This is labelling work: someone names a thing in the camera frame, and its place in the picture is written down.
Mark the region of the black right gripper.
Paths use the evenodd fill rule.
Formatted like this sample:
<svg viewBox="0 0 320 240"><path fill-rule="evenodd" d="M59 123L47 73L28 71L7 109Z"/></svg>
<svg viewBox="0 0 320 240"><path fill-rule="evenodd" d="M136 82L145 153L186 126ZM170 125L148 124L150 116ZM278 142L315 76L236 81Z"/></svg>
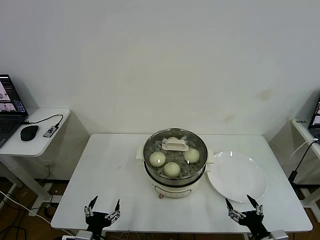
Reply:
<svg viewBox="0 0 320 240"><path fill-rule="evenodd" d="M239 223L241 226L246 226L253 235L269 235L270 232L267 231L262 221L264 218L263 205L258 204L258 202L252 198L250 195L246 195L251 205L255 210L240 212L233 208L230 201L225 198L226 207L228 209L228 216L235 222Z"/></svg>

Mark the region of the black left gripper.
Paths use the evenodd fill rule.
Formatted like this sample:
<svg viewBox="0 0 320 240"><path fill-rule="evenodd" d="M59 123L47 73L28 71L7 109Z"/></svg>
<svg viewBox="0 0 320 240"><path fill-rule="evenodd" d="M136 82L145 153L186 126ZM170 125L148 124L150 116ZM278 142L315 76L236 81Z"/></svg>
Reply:
<svg viewBox="0 0 320 240"><path fill-rule="evenodd" d="M114 211L109 214L93 211L97 199L98 196L92 199L88 206L84 207L85 222L88 225L86 230L89 232L102 232L103 228L111 226L121 215L120 199L118 199Z"/></svg>

